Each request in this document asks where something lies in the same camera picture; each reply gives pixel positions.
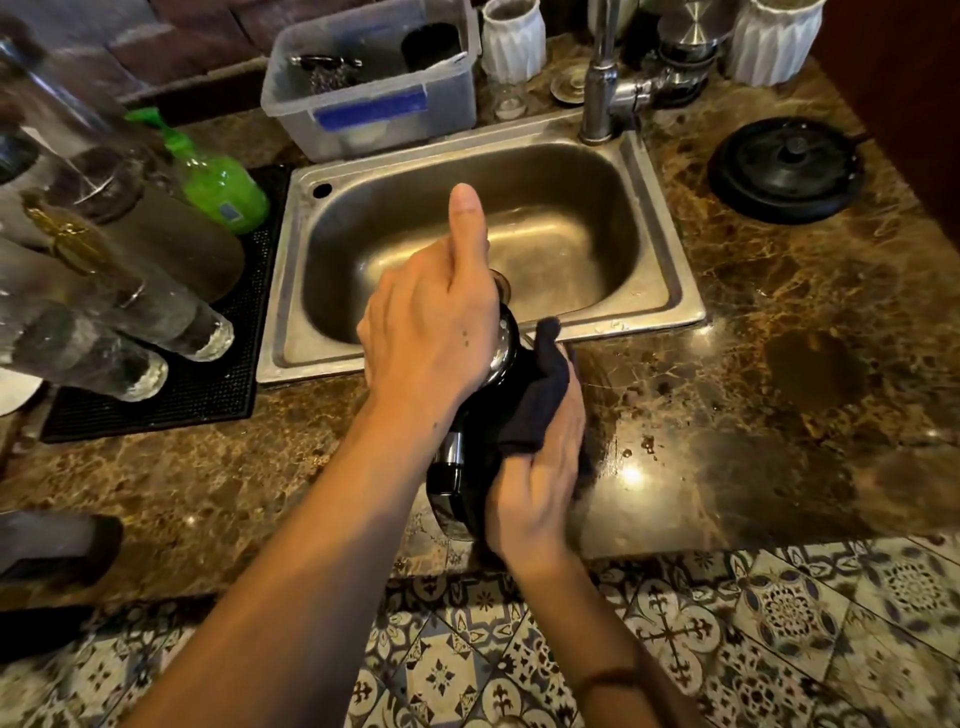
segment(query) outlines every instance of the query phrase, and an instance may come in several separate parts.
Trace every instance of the dark wooden cabinet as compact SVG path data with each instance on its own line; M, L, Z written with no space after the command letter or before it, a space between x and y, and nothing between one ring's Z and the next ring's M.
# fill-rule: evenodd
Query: dark wooden cabinet
M960 2L828 0L813 55L960 245Z

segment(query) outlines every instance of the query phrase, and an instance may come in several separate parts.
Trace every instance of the sink basin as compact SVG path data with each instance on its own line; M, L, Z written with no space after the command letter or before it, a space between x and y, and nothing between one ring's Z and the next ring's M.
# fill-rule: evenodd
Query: sink basin
M291 180L257 380L363 368L356 325L380 275L446 234L457 182L488 216L490 265L521 328L561 339L683 326L706 315L636 133L588 147L579 111L307 167Z

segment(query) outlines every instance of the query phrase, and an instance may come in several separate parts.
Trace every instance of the white plate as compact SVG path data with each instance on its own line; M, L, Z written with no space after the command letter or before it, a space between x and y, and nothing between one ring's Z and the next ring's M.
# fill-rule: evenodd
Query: white plate
M0 417L22 407L42 383L39 376L0 369Z

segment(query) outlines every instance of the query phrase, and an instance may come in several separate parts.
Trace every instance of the green spray bottle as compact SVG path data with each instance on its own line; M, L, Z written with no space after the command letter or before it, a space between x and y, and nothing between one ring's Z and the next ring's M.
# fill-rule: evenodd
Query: green spray bottle
M270 201L236 159L197 149L189 136L167 126L156 107L130 111L127 119L160 130L174 157L180 189L194 207L238 234L267 219Z

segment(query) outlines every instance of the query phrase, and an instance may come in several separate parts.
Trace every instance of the brown marble counter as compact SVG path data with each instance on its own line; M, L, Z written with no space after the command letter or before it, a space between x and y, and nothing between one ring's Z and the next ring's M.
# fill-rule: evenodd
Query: brown marble counter
M542 84L531 95L546 105ZM779 114L861 131L814 62L778 89L715 79L693 106L646 124L709 320L576 345L597 464L571 517L587 557L960 524L960 256L872 142L863 194L830 220L773 227L724 208L709 155ZM300 158L259 111L190 131L251 165ZM0 510L115 514L127 537L97 586L7 585L0 608L222 591L323 470L364 395L361 376L337 376L262 391L243 422L20 443ZM396 573L470 564L420 497Z

